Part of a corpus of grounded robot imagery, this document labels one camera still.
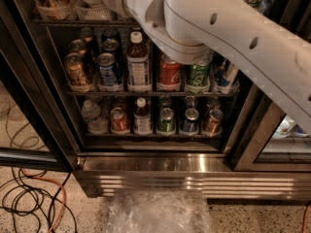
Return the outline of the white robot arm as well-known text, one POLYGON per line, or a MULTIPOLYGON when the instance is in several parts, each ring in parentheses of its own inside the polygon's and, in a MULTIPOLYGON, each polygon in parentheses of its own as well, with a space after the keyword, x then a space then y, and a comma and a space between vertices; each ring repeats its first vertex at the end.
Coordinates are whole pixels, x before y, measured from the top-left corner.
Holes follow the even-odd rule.
POLYGON ((168 56, 192 64, 214 50, 311 134, 311 46, 243 0, 103 0, 133 17, 168 56))

